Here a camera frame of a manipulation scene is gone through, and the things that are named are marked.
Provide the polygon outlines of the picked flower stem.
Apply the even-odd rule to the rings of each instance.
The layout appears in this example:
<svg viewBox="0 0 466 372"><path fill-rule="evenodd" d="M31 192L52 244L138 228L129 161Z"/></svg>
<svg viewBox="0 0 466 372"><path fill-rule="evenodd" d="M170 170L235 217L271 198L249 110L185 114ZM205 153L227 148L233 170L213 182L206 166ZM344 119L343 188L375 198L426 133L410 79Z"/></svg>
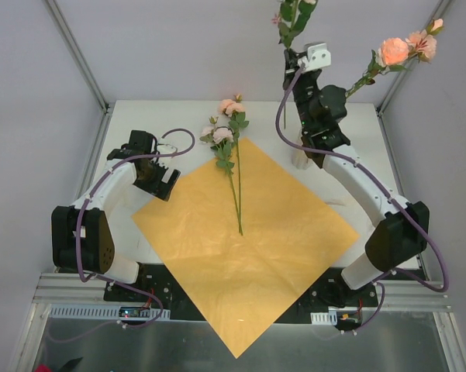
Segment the picked flower stem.
<svg viewBox="0 0 466 372"><path fill-rule="evenodd" d="M282 83L283 89L287 89L291 82L291 74L298 68L298 59L305 57L306 52L296 52L292 46L297 36L300 36L306 28L309 19L314 12L317 0L285 0L279 1L278 13L272 22L278 28L279 41L285 49L285 75Z"/></svg>
<svg viewBox="0 0 466 372"><path fill-rule="evenodd" d="M415 31L407 38L399 37L384 40L377 50L371 51L371 61L361 78L346 92L349 98L364 86L375 83L378 75L406 71L407 63L417 60L430 63L437 54L436 36L444 29L443 19L433 19L425 29Z"/></svg>

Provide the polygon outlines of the orange wrapping paper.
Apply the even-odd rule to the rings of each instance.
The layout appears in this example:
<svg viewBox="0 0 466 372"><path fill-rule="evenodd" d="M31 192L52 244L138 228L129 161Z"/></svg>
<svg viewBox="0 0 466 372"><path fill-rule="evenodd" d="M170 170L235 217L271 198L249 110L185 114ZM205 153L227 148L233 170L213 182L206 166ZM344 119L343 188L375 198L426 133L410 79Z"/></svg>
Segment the orange wrapping paper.
<svg viewBox="0 0 466 372"><path fill-rule="evenodd" d="M322 199L248 139L242 208L214 161L133 221L229 351L240 356L358 240Z"/></svg>

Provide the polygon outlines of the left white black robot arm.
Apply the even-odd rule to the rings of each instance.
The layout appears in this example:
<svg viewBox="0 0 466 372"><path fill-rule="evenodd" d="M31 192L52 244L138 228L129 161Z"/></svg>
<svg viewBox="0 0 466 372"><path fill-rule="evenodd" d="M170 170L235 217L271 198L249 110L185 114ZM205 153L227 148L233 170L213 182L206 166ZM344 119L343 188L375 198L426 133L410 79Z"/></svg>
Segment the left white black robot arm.
<svg viewBox="0 0 466 372"><path fill-rule="evenodd" d="M130 301L147 296L147 281L138 276L140 265L116 252L109 216L123 192L131 186L167 201L181 172L168 166L178 148L151 133L133 130L129 140L106 157L105 167L92 186L69 206L57 206L51 215L54 265L102 275L122 282Z"/></svg>

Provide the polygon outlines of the cream printed ribbon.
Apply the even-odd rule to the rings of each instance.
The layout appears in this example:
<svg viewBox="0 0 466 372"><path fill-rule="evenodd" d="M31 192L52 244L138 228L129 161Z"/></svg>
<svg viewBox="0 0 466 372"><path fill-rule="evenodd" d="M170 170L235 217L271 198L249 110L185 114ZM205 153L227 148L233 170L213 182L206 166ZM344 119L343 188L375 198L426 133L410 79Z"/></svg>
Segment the cream printed ribbon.
<svg viewBox="0 0 466 372"><path fill-rule="evenodd" d="M350 207L354 203L354 199L351 196L345 196L342 198L327 198L324 202L332 206Z"/></svg>

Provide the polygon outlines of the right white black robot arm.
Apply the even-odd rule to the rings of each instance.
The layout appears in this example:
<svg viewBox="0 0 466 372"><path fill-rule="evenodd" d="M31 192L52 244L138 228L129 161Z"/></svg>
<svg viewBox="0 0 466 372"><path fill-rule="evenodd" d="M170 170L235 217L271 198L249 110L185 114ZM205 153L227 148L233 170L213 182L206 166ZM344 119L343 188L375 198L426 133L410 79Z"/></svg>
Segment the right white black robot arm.
<svg viewBox="0 0 466 372"><path fill-rule="evenodd" d="M317 79L330 65L326 44L313 44L297 53L284 51L285 96L294 98L301 122L301 142L292 147L340 182L363 208L374 226L364 252L337 277L333 296L352 305L363 286L382 277L426 249L429 209L410 203L381 183L361 162L340 121L347 116L344 88L319 88Z"/></svg>

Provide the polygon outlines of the pink flower bouquet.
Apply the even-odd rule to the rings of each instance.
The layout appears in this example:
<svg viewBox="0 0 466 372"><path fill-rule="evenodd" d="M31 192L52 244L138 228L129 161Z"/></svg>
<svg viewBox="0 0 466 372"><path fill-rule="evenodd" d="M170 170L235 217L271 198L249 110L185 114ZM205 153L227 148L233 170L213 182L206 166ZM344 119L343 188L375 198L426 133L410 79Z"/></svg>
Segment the pink flower bouquet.
<svg viewBox="0 0 466 372"><path fill-rule="evenodd" d="M243 106L243 96L236 94L224 99L218 106L219 115L210 116L199 140L209 145L216 159L216 166L224 171L230 184L236 212L238 232L243 235L242 177L240 134L250 122Z"/></svg>

